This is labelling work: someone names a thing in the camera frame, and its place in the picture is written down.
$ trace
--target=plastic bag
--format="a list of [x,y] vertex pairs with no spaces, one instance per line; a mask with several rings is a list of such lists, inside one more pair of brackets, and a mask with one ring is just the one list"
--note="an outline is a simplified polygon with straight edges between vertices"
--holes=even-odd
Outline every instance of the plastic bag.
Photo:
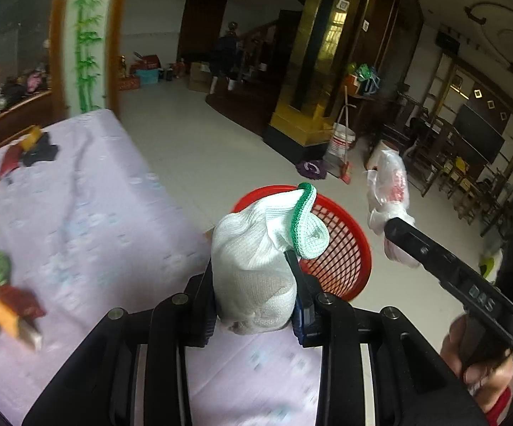
[[[367,172],[367,201],[369,203],[369,228],[377,235],[384,233],[389,219],[399,217],[414,226],[415,219],[407,212],[409,207],[408,180],[401,157],[392,151],[382,151],[377,170]],[[384,250],[387,258],[409,267],[420,263],[406,254],[395,244],[385,239]]]

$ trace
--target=blue plastic crate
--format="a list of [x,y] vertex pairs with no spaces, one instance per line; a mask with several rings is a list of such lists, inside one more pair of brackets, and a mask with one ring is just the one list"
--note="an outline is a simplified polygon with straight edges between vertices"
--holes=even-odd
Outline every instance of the blue plastic crate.
[[158,83],[158,69],[136,70],[136,75],[140,77],[140,85]]

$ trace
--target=metal bolt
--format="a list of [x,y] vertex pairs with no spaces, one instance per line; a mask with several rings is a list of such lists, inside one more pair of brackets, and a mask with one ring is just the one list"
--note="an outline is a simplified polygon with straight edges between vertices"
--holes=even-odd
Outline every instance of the metal bolt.
[[400,310],[398,310],[396,307],[388,306],[383,309],[383,315],[395,320],[395,318],[400,317]]
[[124,309],[115,307],[114,309],[109,310],[109,313],[107,315],[110,320],[118,320],[124,315]]
[[322,304],[333,304],[335,302],[334,295],[331,293],[318,293],[317,300]]
[[189,297],[185,293],[178,293],[172,296],[172,303],[178,306],[187,303],[187,301],[189,301]]

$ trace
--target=wooden cabinet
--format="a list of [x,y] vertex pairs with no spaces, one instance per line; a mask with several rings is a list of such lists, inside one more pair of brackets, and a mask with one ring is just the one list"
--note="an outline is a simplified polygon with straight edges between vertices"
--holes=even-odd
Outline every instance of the wooden cabinet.
[[41,92],[0,113],[0,146],[20,136],[31,125],[44,127],[56,121],[53,114],[53,92]]

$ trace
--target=lavender bedsheet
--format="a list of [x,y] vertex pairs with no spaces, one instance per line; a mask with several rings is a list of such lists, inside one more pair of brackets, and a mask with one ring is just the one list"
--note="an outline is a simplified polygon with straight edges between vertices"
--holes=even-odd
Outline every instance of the lavender bedsheet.
[[[209,259],[203,235],[110,111],[47,130],[57,160],[0,182],[11,284],[33,290],[48,312],[37,321],[37,354],[0,334],[0,410],[14,426],[108,310],[156,306]],[[207,348],[187,350],[194,424],[312,426],[320,363],[321,350],[302,349],[290,328],[240,337],[218,325]]]

